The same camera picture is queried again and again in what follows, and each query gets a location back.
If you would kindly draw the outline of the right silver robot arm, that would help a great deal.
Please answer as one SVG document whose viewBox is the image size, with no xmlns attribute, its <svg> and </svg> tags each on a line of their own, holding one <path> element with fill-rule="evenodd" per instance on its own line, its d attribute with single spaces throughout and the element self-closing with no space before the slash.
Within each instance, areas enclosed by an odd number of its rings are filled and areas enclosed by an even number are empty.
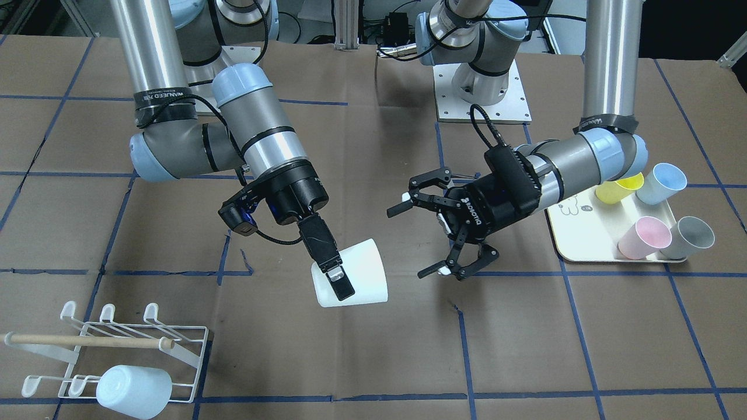
<svg viewBox="0 0 747 420">
<path fill-rule="evenodd" d="M 189 86 L 177 31 L 203 2 L 112 1 L 134 87 L 139 133 L 129 142 L 140 178 L 162 183 L 246 169 L 253 181 L 219 208 L 241 236 L 259 233 L 253 212 L 266 202 L 278 225 L 296 223 L 312 260 L 340 301 L 355 293 L 333 234 L 319 215 L 329 196 L 272 83 L 252 63 L 232 64 L 212 80 L 214 103 Z"/>
</svg>

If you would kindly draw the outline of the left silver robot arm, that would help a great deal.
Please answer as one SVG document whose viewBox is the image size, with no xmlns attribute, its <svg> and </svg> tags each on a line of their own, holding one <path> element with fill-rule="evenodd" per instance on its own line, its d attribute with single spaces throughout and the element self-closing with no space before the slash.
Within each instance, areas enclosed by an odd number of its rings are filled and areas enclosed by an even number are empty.
<svg viewBox="0 0 747 420">
<path fill-rule="evenodd" d="M 486 106 L 508 86 L 509 70 L 530 16 L 510 1 L 440 1 L 416 22 L 416 57 L 424 65 L 457 64 L 452 88 L 487 146 L 488 175 L 450 186 L 447 167 L 414 176 L 395 217 L 413 207 L 434 212 L 451 240 L 450 253 L 422 269 L 464 280 L 495 261 L 486 237 L 606 181 L 634 176 L 648 160 L 636 134 L 641 1 L 589 1 L 582 114 L 568 140 L 510 146 Z"/>
</svg>

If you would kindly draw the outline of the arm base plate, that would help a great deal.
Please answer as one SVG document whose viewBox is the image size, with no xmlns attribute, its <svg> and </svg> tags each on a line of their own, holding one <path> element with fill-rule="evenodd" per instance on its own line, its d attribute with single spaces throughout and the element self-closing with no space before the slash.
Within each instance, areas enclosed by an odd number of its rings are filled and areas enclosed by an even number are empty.
<svg viewBox="0 0 747 420">
<path fill-rule="evenodd" d="M 452 86 L 452 79 L 459 64 L 443 64 L 432 67 L 435 100 L 437 101 L 437 120 L 445 123 L 468 123 L 470 103 L 459 96 Z M 513 61 L 508 72 L 508 87 L 501 100 L 496 104 L 481 104 L 490 120 L 499 124 L 531 123 L 531 114 L 525 89 L 516 61 Z"/>
<path fill-rule="evenodd" d="M 226 67 L 238 63 L 253 63 L 260 55 L 258 46 L 222 46 L 221 53 L 202 61 L 184 61 L 185 75 L 190 86 L 211 83 Z"/>
</svg>

